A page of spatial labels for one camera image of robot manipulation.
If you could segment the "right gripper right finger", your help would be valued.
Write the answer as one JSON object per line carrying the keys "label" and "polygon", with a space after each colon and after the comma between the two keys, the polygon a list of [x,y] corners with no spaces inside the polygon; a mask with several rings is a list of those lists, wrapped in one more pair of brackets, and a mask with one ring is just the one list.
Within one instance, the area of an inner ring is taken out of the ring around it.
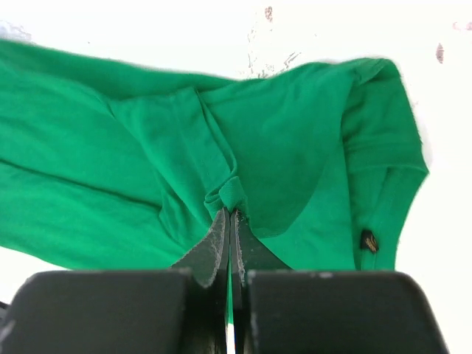
{"label": "right gripper right finger", "polygon": [[290,267],[254,236],[248,218],[241,211],[235,210],[231,214],[230,224],[235,352],[253,353],[247,274],[251,270],[276,271]]}

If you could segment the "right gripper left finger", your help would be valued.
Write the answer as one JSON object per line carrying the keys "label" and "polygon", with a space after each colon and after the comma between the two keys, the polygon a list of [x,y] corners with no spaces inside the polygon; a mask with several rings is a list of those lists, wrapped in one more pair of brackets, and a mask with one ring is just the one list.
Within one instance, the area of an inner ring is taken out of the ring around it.
{"label": "right gripper left finger", "polygon": [[226,353],[230,215],[219,210],[205,237],[174,269],[192,276],[186,299],[180,353]]}

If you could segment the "green t shirt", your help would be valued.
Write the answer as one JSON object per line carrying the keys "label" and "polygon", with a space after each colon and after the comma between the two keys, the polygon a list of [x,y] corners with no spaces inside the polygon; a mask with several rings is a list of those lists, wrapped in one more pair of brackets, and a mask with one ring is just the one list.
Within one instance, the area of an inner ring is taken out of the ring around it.
{"label": "green t shirt", "polygon": [[300,270],[392,270],[428,174],[395,64],[230,80],[1,42],[1,246],[159,269],[220,209]]}

